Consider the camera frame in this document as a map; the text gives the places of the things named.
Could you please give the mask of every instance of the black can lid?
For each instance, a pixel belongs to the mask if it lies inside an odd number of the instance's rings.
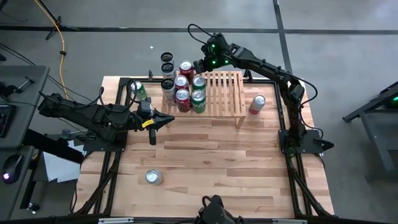
[[[165,90],[171,90],[174,87],[174,82],[171,78],[165,78],[160,85]]]
[[[162,53],[162,55],[160,56],[160,59],[163,62],[171,62],[173,60],[173,55],[170,52],[165,52],[165,53]]]
[[[162,72],[172,72],[174,70],[174,65],[172,63],[164,63],[162,65]]]

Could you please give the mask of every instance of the soda can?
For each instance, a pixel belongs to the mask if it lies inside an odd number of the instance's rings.
[[[192,93],[192,110],[196,113],[203,113],[206,110],[206,95],[202,90],[195,90]]]
[[[145,100],[148,97],[148,93],[145,90],[144,85],[140,81],[135,81],[137,85],[137,100]],[[131,95],[134,96],[135,86],[134,83],[131,84]]]
[[[266,98],[261,95],[258,95],[253,98],[253,101],[251,102],[249,107],[249,112],[252,114],[258,114],[265,104],[266,104]]]
[[[163,78],[175,78],[174,65],[172,63],[164,63],[162,65]]]
[[[160,56],[160,61],[162,61],[162,65],[164,63],[171,63],[174,65],[174,58],[173,55],[170,52],[164,52]]]
[[[171,78],[164,79],[160,86],[162,87],[164,98],[166,99],[167,104],[170,106],[177,105],[175,102],[175,85],[174,81]]]
[[[192,91],[202,90],[206,93],[206,80],[202,76],[196,76],[192,81]]]
[[[177,91],[179,90],[188,90],[189,91],[189,83],[185,76],[179,75],[174,80],[175,88]]]
[[[178,90],[175,94],[177,108],[181,112],[188,112],[191,110],[190,95],[188,90]]]
[[[188,60],[182,61],[180,64],[180,74],[185,76],[189,83],[192,83],[193,76],[195,75],[192,62]]]
[[[163,182],[163,174],[159,170],[148,170],[145,178],[153,185],[160,185]]]

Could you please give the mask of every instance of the white paper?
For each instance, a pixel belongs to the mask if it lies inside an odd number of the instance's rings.
[[[68,141],[69,147],[75,149],[83,154],[83,145],[75,146],[73,141]],[[79,178],[80,164],[59,158],[44,152],[45,168],[47,170],[47,177],[49,181],[57,179],[57,182],[64,182]]]

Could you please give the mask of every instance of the computer mouse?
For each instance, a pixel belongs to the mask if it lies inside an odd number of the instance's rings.
[[[2,166],[1,176],[6,184],[15,183],[21,174],[24,157],[14,154],[8,157]]]

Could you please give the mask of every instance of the green soda can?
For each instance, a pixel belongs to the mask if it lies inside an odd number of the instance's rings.
[[[206,80],[202,76],[195,76],[192,81],[192,89],[195,90],[202,90],[206,93]]]
[[[137,96],[136,98],[138,100],[145,100],[148,97],[148,93],[144,88],[144,85],[140,81],[135,81],[137,85]],[[131,95],[134,96],[136,87],[134,86],[134,83],[131,84]]]
[[[195,90],[192,93],[192,110],[196,113],[203,113],[206,110],[206,95],[203,90]]]

